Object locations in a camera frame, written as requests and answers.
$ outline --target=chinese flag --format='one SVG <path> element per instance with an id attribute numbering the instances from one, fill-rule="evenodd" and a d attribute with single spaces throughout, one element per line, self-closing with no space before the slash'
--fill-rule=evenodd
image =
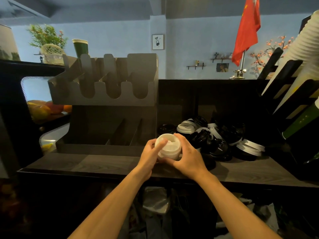
<path id="1" fill-rule="evenodd" d="M 237 33 L 232 62 L 239 66 L 242 53 L 258 43 L 257 31 L 260 29 L 259 0 L 246 0 Z"/>

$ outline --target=wall shelf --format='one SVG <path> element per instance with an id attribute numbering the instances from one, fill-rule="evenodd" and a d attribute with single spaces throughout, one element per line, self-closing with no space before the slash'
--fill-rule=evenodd
<path id="1" fill-rule="evenodd" d="M 224 58 L 224 59 L 222 59 L 222 58 L 217 58 L 217 59 L 210 59 L 210 60 L 213 60 L 213 62 L 214 62 L 214 60 L 221 60 L 221 62 L 223 62 L 223 60 L 232 60 L 232 59 L 230 59 L 230 58 Z"/>
<path id="2" fill-rule="evenodd" d="M 202 69 L 204 69 L 204 67 L 205 67 L 206 65 L 198 65 L 198 66 L 196 66 L 196 65 L 189 65 L 189 66 L 186 66 L 188 69 L 189 69 L 189 67 L 195 67 L 195 69 L 196 69 L 196 67 L 201 67 Z"/>

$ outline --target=picture frame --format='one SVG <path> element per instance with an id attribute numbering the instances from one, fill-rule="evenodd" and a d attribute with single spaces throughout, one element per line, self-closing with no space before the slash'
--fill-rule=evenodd
<path id="1" fill-rule="evenodd" d="M 164 34 L 153 34 L 152 35 L 152 49 L 153 50 L 164 49 Z"/>

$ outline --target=hand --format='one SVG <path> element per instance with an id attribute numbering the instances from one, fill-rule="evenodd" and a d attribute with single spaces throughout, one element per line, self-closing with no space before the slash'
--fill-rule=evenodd
<path id="1" fill-rule="evenodd" d="M 198 176 L 208 171 L 203 158 L 200 152 L 198 152 L 184 136 L 178 133 L 174 135 L 181 141 L 183 153 L 181 160 L 175 161 L 170 158 L 159 158 L 159 161 L 175 167 L 181 171 L 183 175 L 196 181 Z"/>
<path id="2" fill-rule="evenodd" d="M 167 144 L 167 141 L 167 139 L 163 139 L 156 148 L 154 148 L 156 138 L 149 140 L 146 143 L 141 158 L 136 166 L 136 169 L 142 176 L 144 182 L 152 175 L 152 169 L 156 163 L 157 154 Z"/>

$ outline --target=left hand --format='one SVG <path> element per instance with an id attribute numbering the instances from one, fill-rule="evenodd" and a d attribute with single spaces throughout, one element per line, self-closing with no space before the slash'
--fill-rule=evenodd
<path id="1" fill-rule="evenodd" d="M 154 148 L 156 138 L 149 140 L 146 143 L 141 158 L 136 166 L 136 169 L 142 176 L 144 182 L 151 177 L 152 169 L 157 160 L 157 154 L 167 144 L 167 141 L 167 139 L 163 139 L 156 148 Z"/>

